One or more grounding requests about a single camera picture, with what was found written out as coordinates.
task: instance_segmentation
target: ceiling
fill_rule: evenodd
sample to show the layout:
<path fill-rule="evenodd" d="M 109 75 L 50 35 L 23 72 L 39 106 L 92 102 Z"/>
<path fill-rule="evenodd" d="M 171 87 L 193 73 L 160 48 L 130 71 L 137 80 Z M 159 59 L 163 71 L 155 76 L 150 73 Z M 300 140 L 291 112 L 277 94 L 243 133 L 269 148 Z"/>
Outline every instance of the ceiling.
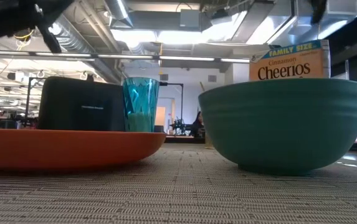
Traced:
<path fill-rule="evenodd" d="M 202 15 L 206 16 L 206 22 L 208 23 L 210 23 L 212 13 L 217 9 L 222 9 L 226 6 L 232 7 L 232 9 L 228 10 L 232 17 L 231 22 L 225 23 L 223 26 L 213 26 L 213 29 L 206 29 L 209 35 L 207 42 L 199 43 L 195 41 L 190 44 L 140 42 L 140 50 L 138 50 L 130 48 L 125 39 L 118 40 L 113 35 L 110 29 L 112 23 L 109 15 L 111 12 L 105 5 L 105 0 L 76 0 L 57 20 L 59 25 L 63 26 L 62 30 L 64 30 L 57 35 L 57 39 L 60 44 L 64 38 L 72 40 L 61 44 L 61 46 L 66 52 L 75 53 L 139 53 L 188 57 L 249 58 L 258 51 L 268 50 L 270 48 L 268 44 L 292 44 L 290 41 L 292 41 L 293 35 L 290 34 L 290 32 L 293 32 L 294 28 L 301 25 L 301 21 L 306 21 L 307 18 L 309 19 L 310 17 L 310 11 L 299 11 L 298 6 L 289 4 L 289 2 L 298 1 L 302 0 L 188 0 L 185 1 L 185 3 L 179 0 L 125 0 L 124 2 L 129 15 L 134 12 L 179 14 L 182 9 L 192 8 L 195 11 L 201 11 Z M 288 26 L 288 23 L 293 20 L 295 16 L 298 18 L 298 20 L 296 20 L 297 22 Z M 352 14 L 348 17 L 342 16 L 341 19 L 347 19 L 348 22 L 350 22 L 354 17 L 356 16 Z M 329 27 L 332 21 L 336 21 L 335 19 L 337 18 L 331 14 L 326 16 L 322 29 Z M 279 34 L 279 32 L 281 32 L 280 30 L 283 30 L 282 33 L 278 35 L 274 41 L 268 42 L 272 37 Z M 160 30 L 154 30 L 154 32 L 158 37 L 160 36 Z M 305 38 L 313 34 L 312 32 L 312 30 L 309 30 L 304 34 L 302 39 L 297 39 L 305 40 Z M 250 39 L 252 39 L 252 41 L 250 41 L 251 45 L 247 44 L 247 40 Z M 21 42 L 13 37 L 0 38 L 0 50 L 17 50 L 21 47 L 20 50 L 25 51 L 49 52 L 42 41 L 40 33 L 36 30 L 31 35 L 31 40 L 27 45 L 22 47 L 21 44 Z M 176 68 L 177 71 L 200 68 L 214 69 L 217 73 L 224 73 L 229 65 L 229 63 L 196 62 L 190 60 L 165 60 L 161 62 L 163 68 Z M 8 80 L 7 74 L 11 72 L 24 71 L 25 74 L 36 77 L 39 72 L 42 71 L 45 77 L 58 75 L 71 78 L 85 78 L 84 72 L 86 72 L 94 73 L 96 81 L 98 82 L 120 83 L 122 78 L 131 75 L 130 73 L 133 73 L 133 71 L 141 70 L 149 70 L 150 73 L 154 73 L 154 71 L 159 70 L 159 61 L 114 59 L 99 61 L 96 59 L 95 62 L 78 62 L 66 60 L 33 60 L 33 58 L 30 57 L 26 59 L 0 58 L 0 99 L 26 99 L 27 81 L 19 82 Z M 179 72 L 169 70 L 169 73 L 174 75 Z M 3 85 L 10 85 L 13 88 L 6 91 Z M 31 111 L 38 110 L 40 93 L 41 83 L 38 83 L 32 90 L 31 98 L 33 100 L 30 104 Z M 26 102 L 22 100 L 18 104 L 19 106 L 16 106 L 16 109 L 21 109 L 25 107 Z"/>

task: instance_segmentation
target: plate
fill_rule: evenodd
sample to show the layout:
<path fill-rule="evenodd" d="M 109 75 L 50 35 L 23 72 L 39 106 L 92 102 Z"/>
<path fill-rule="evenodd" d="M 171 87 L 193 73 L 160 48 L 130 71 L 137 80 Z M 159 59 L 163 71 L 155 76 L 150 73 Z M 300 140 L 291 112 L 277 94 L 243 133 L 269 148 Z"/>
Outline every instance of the plate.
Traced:
<path fill-rule="evenodd" d="M 127 164 L 155 153 L 165 133 L 0 129 L 1 169 Z"/>

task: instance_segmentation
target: turquoise glass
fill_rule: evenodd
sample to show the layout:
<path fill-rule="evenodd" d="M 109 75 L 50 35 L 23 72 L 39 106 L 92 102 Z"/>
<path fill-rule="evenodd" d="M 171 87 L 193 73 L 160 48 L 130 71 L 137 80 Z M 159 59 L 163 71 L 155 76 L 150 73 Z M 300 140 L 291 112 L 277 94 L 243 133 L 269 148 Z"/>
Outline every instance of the turquoise glass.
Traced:
<path fill-rule="evenodd" d="M 126 78 L 123 93 L 126 131 L 153 132 L 159 82 L 152 78 Z"/>

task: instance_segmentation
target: textured tablemat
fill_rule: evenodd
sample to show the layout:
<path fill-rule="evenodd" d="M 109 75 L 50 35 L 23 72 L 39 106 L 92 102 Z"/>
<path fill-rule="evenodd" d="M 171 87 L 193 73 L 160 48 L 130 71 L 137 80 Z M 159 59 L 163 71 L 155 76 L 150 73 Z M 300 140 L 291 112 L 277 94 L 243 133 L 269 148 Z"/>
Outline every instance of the textured tablemat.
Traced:
<path fill-rule="evenodd" d="M 102 172 L 0 175 L 0 223 L 357 224 L 357 161 L 303 177 L 239 170 L 215 150 L 165 144 Z"/>

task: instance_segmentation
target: table surface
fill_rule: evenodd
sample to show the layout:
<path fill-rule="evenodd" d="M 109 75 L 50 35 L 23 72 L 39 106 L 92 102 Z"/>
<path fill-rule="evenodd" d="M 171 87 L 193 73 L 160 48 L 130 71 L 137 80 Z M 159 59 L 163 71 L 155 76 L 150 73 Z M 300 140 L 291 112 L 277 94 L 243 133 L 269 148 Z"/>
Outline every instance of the table surface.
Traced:
<path fill-rule="evenodd" d="M 0 223 L 356 224 L 357 152 L 302 177 L 239 170 L 191 144 L 98 172 L 0 174 Z"/>

